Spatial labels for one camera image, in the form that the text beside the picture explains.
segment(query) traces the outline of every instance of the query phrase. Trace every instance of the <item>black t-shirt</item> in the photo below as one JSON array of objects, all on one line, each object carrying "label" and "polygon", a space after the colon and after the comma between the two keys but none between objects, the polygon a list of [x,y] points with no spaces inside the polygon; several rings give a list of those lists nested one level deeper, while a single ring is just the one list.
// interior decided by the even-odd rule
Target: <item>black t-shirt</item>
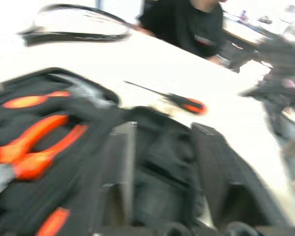
[{"label": "black t-shirt", "polygon": [[158,0],[139,19],[157,38],[203,58],[217,54],[223,44],[219,4],[206,13],[195,9],[190,0]]}]

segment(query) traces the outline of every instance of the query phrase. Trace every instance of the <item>orange handle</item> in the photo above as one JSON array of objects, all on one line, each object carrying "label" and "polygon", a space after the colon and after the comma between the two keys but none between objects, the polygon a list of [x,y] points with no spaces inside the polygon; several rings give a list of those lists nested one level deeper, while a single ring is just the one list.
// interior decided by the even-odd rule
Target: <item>orange handle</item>
[{"label": "orange handle", "polygon": [[84,125],[75,126],[60,142],[50,148],[27,154],[23,159],[13,163],[17,179],[31,180],[40,178],[43,172],[52,165],[54,157],[73,144],[85,133],[86,129],[87,126]]},{"label": "orange handle", "polygon": [[67,91],[56,91],[47,95],[19,97],[3,104],[8,109],[18,109],[37,106],[47,101],[49,97],[68,97],[70,93]]},{"label": "orange handle", "polygon": [[65,224],[70,211],[63,208],[58,208],[48,219],[37,233],[37,236],[55,236]]},{"label": "orange handle", "polygon": [[22,158],[42,137],[68,120],[67,115],[53,115],[32,125],[19,138],[0,147],[0,163],[11,163]]}]

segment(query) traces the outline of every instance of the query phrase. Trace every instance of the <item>logo on shirt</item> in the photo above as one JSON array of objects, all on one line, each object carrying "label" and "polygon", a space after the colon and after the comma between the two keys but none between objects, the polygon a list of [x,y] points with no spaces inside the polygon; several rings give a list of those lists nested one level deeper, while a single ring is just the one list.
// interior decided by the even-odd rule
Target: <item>logo on shirt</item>
[{"label": "logo on shirt", "polygon": [[200,37],[198,35],[195,35],[195,39],[199,42],[199,43],[202,43],[202,44],[205,44],[207,46],[213,46],[215,43],[207,38],[203,38],[203,37]]}]

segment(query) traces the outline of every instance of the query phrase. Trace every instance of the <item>screwdriver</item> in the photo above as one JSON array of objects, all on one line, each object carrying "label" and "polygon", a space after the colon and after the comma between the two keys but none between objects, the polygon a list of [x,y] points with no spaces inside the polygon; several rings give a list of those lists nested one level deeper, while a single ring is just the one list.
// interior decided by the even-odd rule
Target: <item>screwdriver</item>
[{"label": "screwdriver", "polygon": [[124,81],[124,82],[127,84],[130,84],[130,85],[138,86],[138,87],[146,89],[148,91],[157,93],[161,96],[164,96],[169,101],[177,104],[179,107],[181,107],[182,109],[184,109],[185,111],[188,111],[190,113],[197,114],[197,115],[203,115],[207,111],[206,106],[202,102],[197,101],[195,99],[178,96],[178,95],[172,94],[172,93],[165,94],[165,93],[157,92],[157,91],[151,90],[149,88],[134,84],[132,82],[128,82],[128,81]]}]

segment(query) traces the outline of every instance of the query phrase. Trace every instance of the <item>tool bag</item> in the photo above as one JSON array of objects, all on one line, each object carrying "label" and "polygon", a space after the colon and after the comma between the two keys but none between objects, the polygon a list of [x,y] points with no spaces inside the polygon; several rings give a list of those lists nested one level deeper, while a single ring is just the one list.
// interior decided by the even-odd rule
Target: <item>tool bag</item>
[{"label": "tool bag", "polygon": [[[72,84],[55,74],[87,83],[111,106],[66,94]],[[112,91],[59,68],[0,84],[0,147],[50,116],[65,115],[69,122],[28,152],[53,147],[77,125],[87,127],[38,178],[13,180],[0,193],[0,236],[220,235],[197,220],[205,198],[221,230],[231,221],[288,225],[218,132],[199,124],[191,130],[152,108],[118,105]],[[123,125],[135,130],[131,141],[118,139],[116,127]]]}]

